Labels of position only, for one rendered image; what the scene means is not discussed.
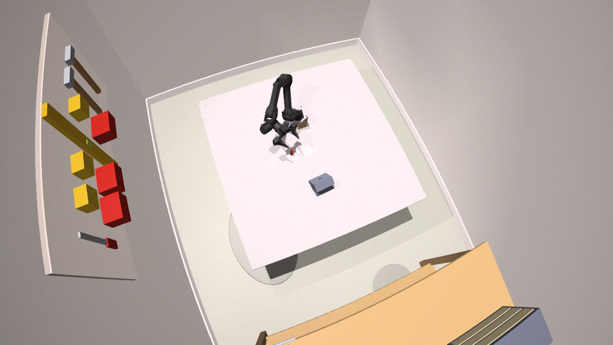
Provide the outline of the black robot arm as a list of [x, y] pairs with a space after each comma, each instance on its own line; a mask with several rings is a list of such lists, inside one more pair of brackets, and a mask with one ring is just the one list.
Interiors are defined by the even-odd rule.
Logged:
[[[273, 90], [271, 92], [271, 99], [268, 107], [265, 110], [264, 123], [260, 126], [261, 134], [265, 135], [270, 132], [274, 127], [279, 123], [277, 121], [278, 116], [278, 108], [277, 102], [279, 99], [279, 92], [281, 87], [283, 87], [283, 101], [285, 109], [282, 111], [283, 120], [286, 120], [284, 124], [281, 124], [281, 127], [277, 128], [279, 134], [281, 135], [285, 132], [289, 127], [289, 123], [287, 121], [297, 120], [300, 121], [304, 118], [302, 109], [301, 110], [293, 110], [292, 101], [291, 101], [291, 84], [292, 84], [292, 75], [291, 74], [281, 74], [277, 80], [273, 83]], [[270, 118], [270, 119], [268, 119]]]

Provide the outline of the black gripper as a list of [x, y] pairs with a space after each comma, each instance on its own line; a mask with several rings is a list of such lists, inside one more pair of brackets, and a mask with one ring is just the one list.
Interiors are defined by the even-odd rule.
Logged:
[[283, 136], [285, 136], [286, 134], [288, 134], [288, 132], [292, 131], [292, 134], [295, 135], [298, 139], [299, 136], [297, 135], [296, 132], [296, 126], [297, 124], [295, 122], [293, 122], [291, 125], [289, 125], [289, 129], [287, 129], [285, 132], [283, 132], [281, 135], [279, 134], [277, 128], [281, 127], [281, 123], [278, 123], [275, 127], [274, 130], [275, 132], [277, 132], [277, 134], [279, 134], [279, 136], [277, 136], [276, 138], [273, 139], [273, 144], [274, 145], [281, 145], [284, 146], [286, 148], [289, 148], [282, 140], [281, 138], [283, 138]]

